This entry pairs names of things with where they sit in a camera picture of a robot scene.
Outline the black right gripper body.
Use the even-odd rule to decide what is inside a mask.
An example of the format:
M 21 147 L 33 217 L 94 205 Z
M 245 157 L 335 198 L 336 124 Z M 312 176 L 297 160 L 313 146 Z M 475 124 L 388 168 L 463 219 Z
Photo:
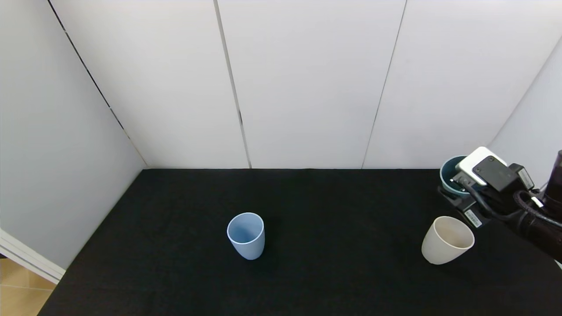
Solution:
M 534 188 L 524 166 L 479 163 L 470 176 L 457 164 L 456 171 L 456 182 L 466 193 L 456 210 L 472 228 L 480 228 L 493 219 L 514 228 L 526 216 L 513 198 L 518 190 Z

